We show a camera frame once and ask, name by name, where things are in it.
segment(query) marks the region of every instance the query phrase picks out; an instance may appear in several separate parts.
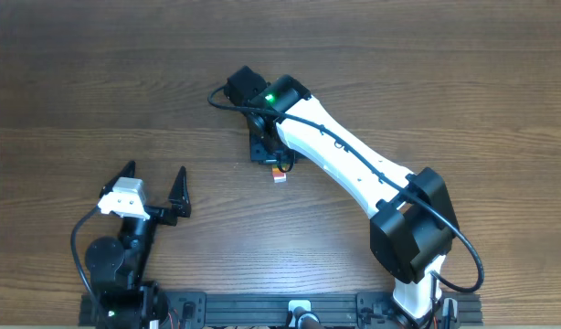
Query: red wire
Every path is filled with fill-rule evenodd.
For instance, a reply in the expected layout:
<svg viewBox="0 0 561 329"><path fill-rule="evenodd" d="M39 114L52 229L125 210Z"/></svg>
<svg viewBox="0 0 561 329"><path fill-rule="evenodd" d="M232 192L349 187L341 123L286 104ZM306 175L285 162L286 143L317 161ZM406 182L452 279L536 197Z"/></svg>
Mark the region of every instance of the red wire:
<svg viewBox="0 0 561 329"><path fill-rule="evenodd" d="M171 316L170 312L167 312L167 314L169 314L169 319L171 319L171 329L175 329L175 327L173 326L173 316Z"/></svg>

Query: wood grain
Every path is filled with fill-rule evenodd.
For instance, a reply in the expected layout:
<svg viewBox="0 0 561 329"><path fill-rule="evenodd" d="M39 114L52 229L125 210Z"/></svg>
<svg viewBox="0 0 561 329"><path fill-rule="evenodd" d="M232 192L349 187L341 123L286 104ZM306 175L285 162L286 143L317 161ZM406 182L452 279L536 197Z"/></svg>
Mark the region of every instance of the wood grain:
<svg viewBox="0 0 561 329"><path fill-rule="evenodd" d="M314 164L249 162L206 103L244 64L289 73L379 153L446 179L483 258L487 324L561 324L561 1L0 0L0 324L77 322L69 233L130 159L191 218L147 275L206 292L387 291L363 211ZM83 252L120 223L95 217ZM475 278L455 244L443 273Z"/></svg>

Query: wooden table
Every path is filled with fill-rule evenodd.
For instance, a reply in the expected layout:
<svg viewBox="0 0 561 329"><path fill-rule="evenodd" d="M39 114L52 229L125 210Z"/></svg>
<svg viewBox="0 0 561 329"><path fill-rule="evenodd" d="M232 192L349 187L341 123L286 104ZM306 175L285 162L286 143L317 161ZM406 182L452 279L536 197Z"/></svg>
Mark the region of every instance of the wooden table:
<svg viewBox="0 0 561 329"><path fill-rule="evenodd" d="M189 174L192 217L159 229L148 266L166 289L393 288L339 185L310 162L274 184L243 117L208 106L244 64L444 176L487 324L561 324L558 0L0 0L0 324L77 322L69 233L130 159L150 204ZM80 251L119 226L95 217ZM443 273L475 279L459 242Z"/></svg>

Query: table top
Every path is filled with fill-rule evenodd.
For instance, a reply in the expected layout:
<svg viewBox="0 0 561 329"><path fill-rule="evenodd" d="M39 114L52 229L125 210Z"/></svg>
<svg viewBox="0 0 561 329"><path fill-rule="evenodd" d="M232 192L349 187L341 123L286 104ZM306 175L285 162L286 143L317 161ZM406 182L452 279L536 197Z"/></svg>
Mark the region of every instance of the table top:
<svg viewBox="0 0 561 329"><path fill-rule="evenodd" d="M392 161L446 180L486 269L487 324L561 324L561 1L0 0L0 324L75 324L69 233L137 161L166 205L147 277L205 292L391 291L368 220L315 164L274 184L207 94L297 78ZM97 216L82 253L120 220ZM470 284L456 241L442 273Z"/></svg>

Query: wooden surface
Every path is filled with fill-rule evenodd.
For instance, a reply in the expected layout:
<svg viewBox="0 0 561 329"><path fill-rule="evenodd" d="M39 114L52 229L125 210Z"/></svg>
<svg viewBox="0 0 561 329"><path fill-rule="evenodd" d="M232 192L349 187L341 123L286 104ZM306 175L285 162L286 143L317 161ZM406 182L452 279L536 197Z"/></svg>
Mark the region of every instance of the wooden surface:
<svg viewBox="0 0 561 329"><path fill-rule="evenodd" d="M446 179L482 255L487 324L561 324L561 1L0 0L0 324L75 324L69 233L138 162L165 205L147 276L206 292L390 291L368 220L314 164L249 161L207 94L289 73L379 153ZM117 231L93 218L79 249ZM474 266L456 242L443 273Z"/></svg>

